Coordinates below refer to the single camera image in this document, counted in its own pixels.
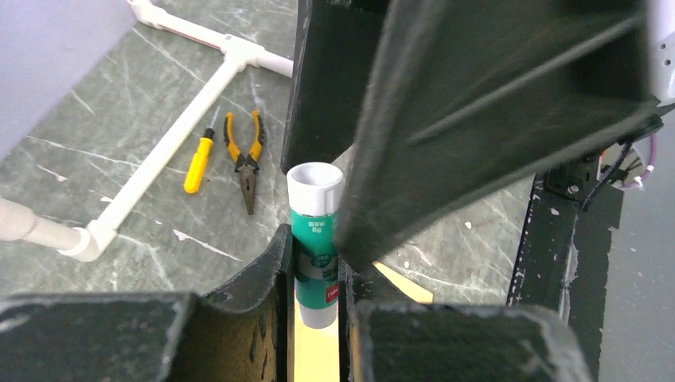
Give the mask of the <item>small white green tube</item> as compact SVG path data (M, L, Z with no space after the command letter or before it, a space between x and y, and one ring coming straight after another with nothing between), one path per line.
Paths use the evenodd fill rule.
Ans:
M324 329L337 318L334 228L343 185L343 172L330 163L307 162L287 172L296 298L302 322L312 329Z

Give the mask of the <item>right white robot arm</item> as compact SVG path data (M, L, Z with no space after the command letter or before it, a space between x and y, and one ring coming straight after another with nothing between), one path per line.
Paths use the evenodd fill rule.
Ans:
M353 152L364 268L444 215L640 131L674 100L671 1L301 1L280 167Z

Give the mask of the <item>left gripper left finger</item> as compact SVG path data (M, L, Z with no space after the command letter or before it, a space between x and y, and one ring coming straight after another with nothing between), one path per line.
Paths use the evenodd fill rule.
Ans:
M1 301L4 381L290 381L291 229L205 295L24 294Z

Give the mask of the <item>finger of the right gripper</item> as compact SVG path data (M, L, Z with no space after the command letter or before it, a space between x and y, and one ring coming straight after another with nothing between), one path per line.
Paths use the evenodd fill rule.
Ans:
M305 162L333 162L353 144L388 5L298 2L284 173Z
M442 216L638 130L645 1L393 1L337 253L361 270Z

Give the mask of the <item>brown paper envelope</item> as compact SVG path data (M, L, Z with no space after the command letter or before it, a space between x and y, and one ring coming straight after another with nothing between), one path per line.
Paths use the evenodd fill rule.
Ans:
M398 271L379 262L374 262L373 265L409 298L423 303L433 301L431 291L407 279ZM325 329L311 329L302 322L299 307L295 300L294 381L340 381L338 320L335 319Z

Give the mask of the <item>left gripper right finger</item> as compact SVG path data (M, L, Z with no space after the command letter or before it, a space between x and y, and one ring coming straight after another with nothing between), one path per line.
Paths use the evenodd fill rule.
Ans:
M375 267L339 266L343 381L590 381L574 332L541 306L420 303Z

